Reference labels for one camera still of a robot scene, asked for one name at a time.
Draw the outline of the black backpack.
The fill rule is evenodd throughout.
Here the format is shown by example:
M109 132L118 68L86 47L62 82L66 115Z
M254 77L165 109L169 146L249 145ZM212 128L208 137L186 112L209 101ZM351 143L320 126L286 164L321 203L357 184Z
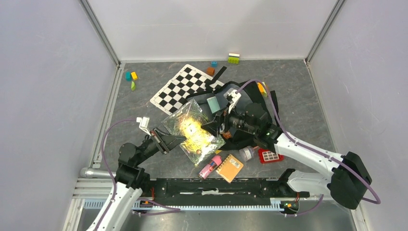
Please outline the black backpack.
M237 90L242 96L236 107L231 111L231 139L224 139L225 144L220 148L223 151L242 149L247 146L260 147L262 149L274 151L278 143L278 137L283 133L277 124L277 116L268 111L265 98L260 93L255 82L246 84L245 82L230 81L222 86L217 86L216 81L227 68L224 66L206 84L207 90L189 95L186 101L196 100L202 108L204 114L208 116L209 121L214 118L211 113L207 98L216 96L221 110L228 111L228 100L224 93L230 88Z

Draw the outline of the teal paperback book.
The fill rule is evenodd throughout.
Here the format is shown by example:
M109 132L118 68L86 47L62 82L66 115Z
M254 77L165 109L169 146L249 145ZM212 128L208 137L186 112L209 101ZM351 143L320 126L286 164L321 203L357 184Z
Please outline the teal paperback book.
M216 96L207 98L206 101L208 103L211 113L216 113L219 110L221 110Z

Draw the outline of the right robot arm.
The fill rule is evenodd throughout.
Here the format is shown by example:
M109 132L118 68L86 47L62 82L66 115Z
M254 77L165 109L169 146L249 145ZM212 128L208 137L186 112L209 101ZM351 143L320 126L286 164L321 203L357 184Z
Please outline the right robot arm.
M359 155L329 152L294 137L275 125L259 103L248 104L243 113L226 107L214 113L213 119L201 127L214 136L226 136L232 128L244 132L260 148L314 169L313 173L286 170L284 180L278 183L278 191L283 196L295 192L325 195L348 209L356 209L362 200L380 203Z

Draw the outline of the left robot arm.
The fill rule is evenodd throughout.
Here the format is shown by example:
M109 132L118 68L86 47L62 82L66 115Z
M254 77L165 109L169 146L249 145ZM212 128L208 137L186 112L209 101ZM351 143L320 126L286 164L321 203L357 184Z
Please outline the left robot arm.
M151 191L150 175L139 165L156 153L168 154L184 141L184 136L163 133L155 128L141 145L123 144L119 149L112 189L88 230L121 230L135 202Z

